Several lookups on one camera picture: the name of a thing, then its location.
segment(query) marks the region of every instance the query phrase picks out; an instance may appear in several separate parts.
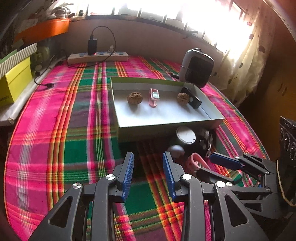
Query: orange container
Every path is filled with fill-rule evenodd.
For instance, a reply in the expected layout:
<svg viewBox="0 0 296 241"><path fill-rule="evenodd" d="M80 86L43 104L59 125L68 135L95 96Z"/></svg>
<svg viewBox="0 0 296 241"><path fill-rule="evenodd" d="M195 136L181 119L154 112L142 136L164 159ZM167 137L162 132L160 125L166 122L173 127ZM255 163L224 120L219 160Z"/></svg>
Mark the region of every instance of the orange container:
<svg viewBox="0 0 296 241"><path fill-rule="evenodd" d="M30 45L46 38L68 32L70 19L52 19L20 32L15 41L23 39L25 45Z"/></svg>

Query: table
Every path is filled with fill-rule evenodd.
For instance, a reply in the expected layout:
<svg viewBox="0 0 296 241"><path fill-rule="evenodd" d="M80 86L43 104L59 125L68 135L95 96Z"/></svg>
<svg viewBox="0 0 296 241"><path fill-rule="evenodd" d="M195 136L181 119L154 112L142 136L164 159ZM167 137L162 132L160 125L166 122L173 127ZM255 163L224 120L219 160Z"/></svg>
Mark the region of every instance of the table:
<svg viewBox="0 0 296 241"><path fill-rule="evenodd" d="M110 77L174 80L168 72L176 74L179 69L176 63L135 56L127 62L104 62L86 69L64 64L52 70L43 83L54 83L54 87L39 86L30 97L7 155L5 206L8 220L22 240L28 240L74 182L97 182L122 163L126 151L135 154L135 168L128 200L114 206L117 240L180 240L184 206L172 203L168 196L162 168L165 149L152 140L119 145L110 108ZM215 130L212 151L232 157L251 153L268 158L230 101L211 84L202 91L225 117ZM240 180L240 185L257 185L241 171L215 164L211 168Z"/></svg>

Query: walnut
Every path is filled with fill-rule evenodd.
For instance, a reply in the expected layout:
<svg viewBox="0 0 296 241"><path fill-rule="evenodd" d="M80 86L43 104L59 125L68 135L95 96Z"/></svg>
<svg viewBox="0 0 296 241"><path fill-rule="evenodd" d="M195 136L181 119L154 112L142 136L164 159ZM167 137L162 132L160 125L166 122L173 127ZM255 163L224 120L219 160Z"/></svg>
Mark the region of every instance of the walnut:
<svg viewBox="0 0 296 241"><path fill-rule="evenodd" d="M143 97L140 93L133 92L129 94L126 99L128 100L129 104L140 104L143 100Z"/></svg>
<svg viewBox="0 0 296 241"><path fill-rule="evenodd" d="M187 105L189 103L189 95L186 94L186 93L179 93L177 95L177 102L180 104L180 105Z"/></svg>

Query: cabinet handle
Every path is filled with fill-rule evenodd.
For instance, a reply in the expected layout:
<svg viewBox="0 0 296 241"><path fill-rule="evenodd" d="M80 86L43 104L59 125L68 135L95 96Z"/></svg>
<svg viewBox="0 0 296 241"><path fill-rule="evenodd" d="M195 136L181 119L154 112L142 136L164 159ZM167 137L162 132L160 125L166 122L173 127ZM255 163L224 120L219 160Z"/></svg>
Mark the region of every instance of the cabinet handle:
<svg viewBox="0 0 296 241"><path fill-rule="evenodd" d="M285 87L284 90L283 90L283 92L281 93L282 96L284 96L284 94L286 93L286 91L287 91L287 87Z"/></svg>
<svg viewBox="0 0 296 241"><path fill-rule="evenodd" d="M281 86L278 89L278 92L281 90L281 88L283 87L283 82L281 83Z"/></svg>

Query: blue gripper pad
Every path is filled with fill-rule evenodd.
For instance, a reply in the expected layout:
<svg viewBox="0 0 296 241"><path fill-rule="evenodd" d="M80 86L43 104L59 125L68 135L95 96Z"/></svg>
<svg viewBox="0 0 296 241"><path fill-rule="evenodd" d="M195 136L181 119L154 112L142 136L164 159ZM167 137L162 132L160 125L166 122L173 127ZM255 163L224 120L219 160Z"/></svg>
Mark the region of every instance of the blue gripper pad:
<svg viewBox="0 0 296 241"><path fill-rule="evenodd" d="M174 201L174 199L176 198L175 181L166 153L163 154L163 171L165 173L165 179L167 182L169 195Z"/></svg>
<svg viewBox="0 0 296 241"><path fill-rule="evenodd" d="M231 170L240 170L242 168L238 160L219 154L217 152L214 152L210 155L210 161Z"/></svg>
<svg viewBox="0 0 296 241"><path fill-rule="evenodd" d="M122 199L126 201L128 197L129 190L131 188L131 178L133 176L133 165L134 165L134 155L131 152L126 154L126 157L123 162L123 166L119 175L118 180L122 183Z"/></svg>

